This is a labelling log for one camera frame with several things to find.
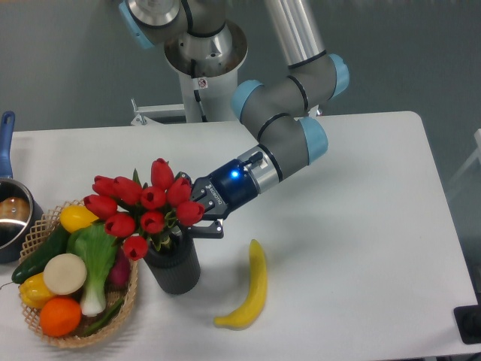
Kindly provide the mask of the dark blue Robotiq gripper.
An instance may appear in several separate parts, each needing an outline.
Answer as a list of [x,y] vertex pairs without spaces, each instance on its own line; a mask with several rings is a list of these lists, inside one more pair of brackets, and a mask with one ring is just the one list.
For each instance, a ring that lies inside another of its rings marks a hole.
[[[175,180],[192,179],[180,171]],[[185,233],[191,238],[221,239],[223,220],[258,196],[255,181],[239,159],[233,159],[205,177],[195,180],[190,199],[204,206],[202,220],[214,220],[208,226],[189,226]]]

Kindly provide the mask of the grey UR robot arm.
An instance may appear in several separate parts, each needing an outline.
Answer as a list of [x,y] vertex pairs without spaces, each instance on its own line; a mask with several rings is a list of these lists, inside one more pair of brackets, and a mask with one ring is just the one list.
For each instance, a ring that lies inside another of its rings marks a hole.
[[274,86],[239,83],[247,57],[242,29],[223,1],[123,1],[119,11],[144,48],[162,44],[176,71],[181,105],[142,107],[138,117],[183,114],[190,123],[238,120],[257,144],[194,182],[192,197],[205,207],[206,227],[175,226],[172,235],[220,238],[222,221],[328,149],[324,129],[310,112],[349,85],[349,70],[325,51],[306,1],[268,1],[289,74]]

